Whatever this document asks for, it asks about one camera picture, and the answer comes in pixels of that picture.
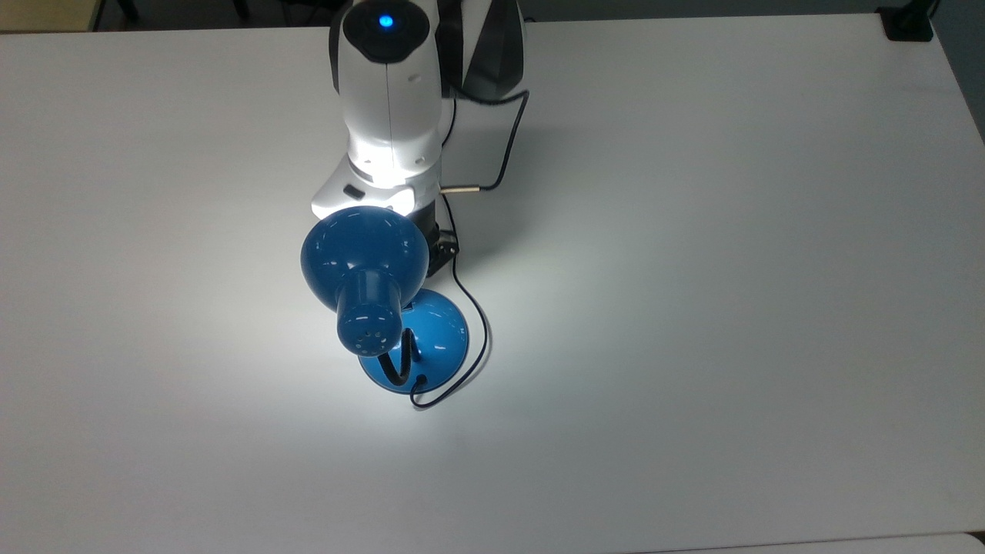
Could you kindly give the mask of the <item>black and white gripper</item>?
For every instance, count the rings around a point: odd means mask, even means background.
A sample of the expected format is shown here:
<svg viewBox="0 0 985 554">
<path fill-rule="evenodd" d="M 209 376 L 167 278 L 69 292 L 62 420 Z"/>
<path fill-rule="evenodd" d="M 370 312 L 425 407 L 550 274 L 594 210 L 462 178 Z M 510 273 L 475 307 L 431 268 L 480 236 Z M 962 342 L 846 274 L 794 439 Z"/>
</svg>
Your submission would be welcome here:
<svg viewBox="0 0 985 554">
<path fill-rule="evenodd" d="M 412 178 L 396 182 L 376 182 L 348 158 L 342 158 L 329 178 L 311 199 L 311 211 L 324 219 L 342 209 L 374 206 L 394 211 L 414 222 L 433 217 L 434 202 L 440 192 L 441 161 Z M 426 234 L 429 262 L 426 278 L 454 262 L 459 253 L 457 232 L 434 224 Z"/>
</svg>

